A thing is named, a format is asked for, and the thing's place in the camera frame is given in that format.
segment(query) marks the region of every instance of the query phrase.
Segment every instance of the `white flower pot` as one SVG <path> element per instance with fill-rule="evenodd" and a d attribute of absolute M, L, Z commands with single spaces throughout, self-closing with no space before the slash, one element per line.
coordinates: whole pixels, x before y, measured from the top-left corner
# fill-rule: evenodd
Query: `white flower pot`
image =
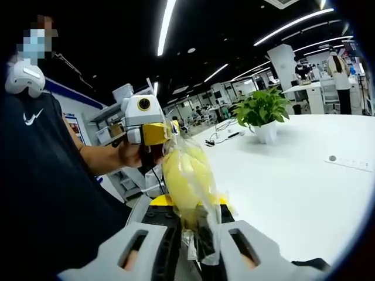
<path fill-rule="evenodd" d="M 249 129 L 252 133 L 257 135 L 257 138 L 261 143 L 272 145 L 276 142 L 277 138 L 276 122 L 277 121 L 275 120 L 260 127 L 253 126 L 254 131 L 251 129 L 251 126 L 249 126 Z"/>

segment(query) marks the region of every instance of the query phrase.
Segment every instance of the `potted plant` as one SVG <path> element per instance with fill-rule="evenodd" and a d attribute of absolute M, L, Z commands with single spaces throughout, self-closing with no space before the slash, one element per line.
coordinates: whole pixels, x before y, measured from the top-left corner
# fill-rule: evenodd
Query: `potted plant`
<path fill-rule="evenodd" d="M 274 143 L 277 135 L 276 122 L 284 122 L 284 117 L 289 119 L 285 110 L 289 101 L 282 98 L 280 92 L 276 88 L 256 91 L 251 97 L 238 103 L 234 110 L 238 123 L 244 127 L 248 126 L 261 143 Z"/>

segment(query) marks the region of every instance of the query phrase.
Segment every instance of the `desk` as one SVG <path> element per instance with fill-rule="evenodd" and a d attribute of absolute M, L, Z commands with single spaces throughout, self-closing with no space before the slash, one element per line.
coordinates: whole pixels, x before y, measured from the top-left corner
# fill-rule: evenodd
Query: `desk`
<path fill-rule="evenodd" d="M 335 81 L 333 79 L 328 80 L 330 83 L 327 85 L 335 85 Z M 356 78 L 349 77 L 349 82 L 351 85 L 350 88 L 350 101 L 352 104 L 352 114 L 353 115 L 362 115 L 362 108 L 360 102 L 360 91 L 359 86 Z M 322 101 L 322 92 L 321 92 L 321 82 L 314 82 L 308 85 L 298 85 L 287 89 L 286 91 L 282 92 L 283 94 L 287 94 L 289 92 L 296 92 L 296 91 L 307 91 L 307 95 L 309 97 L 310 109 L 312 114 L 324 114 L 324 105 Z"/>
<path fill-rule="evenodd" d="M 216 186 L 245 220 L 278 243 L 289 261 L 323 258 L 332 264 L 351 240 L 373 195 L 373 177 L 328 164 L 329 155 L 375 159 L 375 118 L 353 115 L 292 115 L 278 123 L 274 146 L 244 136 L 204 145 L 210 128 L 194 140 L 203 146 Z M 220 131 L 226 136 L 227 130 Z"/>

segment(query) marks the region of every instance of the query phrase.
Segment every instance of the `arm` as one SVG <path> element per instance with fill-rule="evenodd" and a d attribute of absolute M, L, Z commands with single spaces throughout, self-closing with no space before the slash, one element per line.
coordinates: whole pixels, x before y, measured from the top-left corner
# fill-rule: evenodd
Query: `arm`
<path fill-rule="evenodd" d="M 132 145 L 128 142 L 121 142 L 119 147 L 112 146 L 85 146 L 76 136 L 69 123 L 63 117 L 66 128 L 69 131 L 74 144 L 81 153 L 84 161 L 91 171 L 99 176 L 120 167 L 140 167 L 139 145 Z"/>
<path fill-rule="evenodd" d="M 329 61 L 327 61 L 327 73 L 328 73 L 329 76 L 332 76 L 332 71 L 329 67 Z"/>
<path fill-rule="evenodd" d="M 349 66 L 347 65 L 346 61 L 343 58 L 341 58 L 341 59 L 342 59 L 342 62 L 344 62 L 346 75 L 350 76 L 350 68 L 349 68 Z"/>

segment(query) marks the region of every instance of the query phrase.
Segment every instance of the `poster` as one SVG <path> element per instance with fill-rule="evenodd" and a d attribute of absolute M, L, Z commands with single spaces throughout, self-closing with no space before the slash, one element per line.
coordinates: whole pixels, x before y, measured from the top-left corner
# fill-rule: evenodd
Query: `poster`
<path fill-rule="evenodd" d="M 64 116 L 66 118 L 66 121 L 68 121 L 70 127 L 72 128 L 73 132 L 76 133 L 76 136 L 78 137 L 78 139 L 84 145 L 86 145 L 86 143 L 85 143 L 85 141 L 82 137 L 82 132 L 81 132 L 81 129 L 80 129 L 80 125 L 78 124 L 77 117 L 72 113 L 64 113 Z"/>

